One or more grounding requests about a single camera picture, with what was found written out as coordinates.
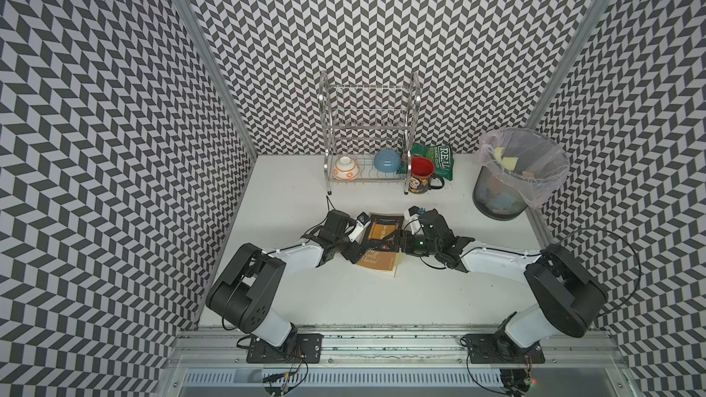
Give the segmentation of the brown paperback book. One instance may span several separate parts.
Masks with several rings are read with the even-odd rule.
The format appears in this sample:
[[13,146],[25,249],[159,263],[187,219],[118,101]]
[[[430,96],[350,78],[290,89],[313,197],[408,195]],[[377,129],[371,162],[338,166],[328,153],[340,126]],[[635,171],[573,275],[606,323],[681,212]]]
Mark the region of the brown paperback book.
[[403,215],[373,213],[362,235],[362,254],[355,266],[394,278],[403,228]]

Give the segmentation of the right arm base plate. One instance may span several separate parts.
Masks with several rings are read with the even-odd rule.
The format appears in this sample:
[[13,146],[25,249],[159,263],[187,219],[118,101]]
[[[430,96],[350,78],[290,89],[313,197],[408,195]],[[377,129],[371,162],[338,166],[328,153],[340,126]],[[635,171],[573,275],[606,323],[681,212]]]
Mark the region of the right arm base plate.
[[518,347],[505,336],[491,334],[466,334],[460,344],[470,355],[472,364],[544,364],[542,347],[535,343],[531,347]]

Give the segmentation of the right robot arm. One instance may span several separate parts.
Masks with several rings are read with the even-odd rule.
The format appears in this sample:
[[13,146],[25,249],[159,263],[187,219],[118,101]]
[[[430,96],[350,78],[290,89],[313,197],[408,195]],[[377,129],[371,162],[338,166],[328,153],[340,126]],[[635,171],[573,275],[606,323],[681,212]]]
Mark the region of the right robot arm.
[[581,338],[608,301],[608,289],[560,244],[542,250],[493,247],[457,236],[435,209],[406,212],[402,250],[434,257],[438,269],[487,274],[529,288],[533,301],[513,312],[490,336],[472,338],[474,352],[489,348],[501,360],[526,356],[545,338]]

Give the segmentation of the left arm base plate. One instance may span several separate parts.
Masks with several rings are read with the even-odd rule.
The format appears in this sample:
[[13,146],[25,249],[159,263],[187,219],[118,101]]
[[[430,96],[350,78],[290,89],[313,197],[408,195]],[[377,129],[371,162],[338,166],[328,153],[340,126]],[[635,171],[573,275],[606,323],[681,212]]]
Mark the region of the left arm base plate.
[[324,336],[322,334],[296,334],[289,336],[285,342],[275,347],[264,339],[256,337],[248,347],[246,362],[248,364],[280,364],[299,362],[318,364]]

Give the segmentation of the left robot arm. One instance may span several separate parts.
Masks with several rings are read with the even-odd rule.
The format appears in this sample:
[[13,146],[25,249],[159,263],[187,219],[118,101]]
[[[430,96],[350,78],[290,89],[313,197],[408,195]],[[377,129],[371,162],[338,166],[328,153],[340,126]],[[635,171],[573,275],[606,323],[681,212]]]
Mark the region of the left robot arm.
[[297,350],[298,329],[272,309],[281,281],[303,270],[320,268],[337,254],[360,248],[370,217],[353,218],[331,210],[307,230],[300,242],[274,250],[246,243],[239,247],[213,282],[206,306],[243,333],[292,356]]

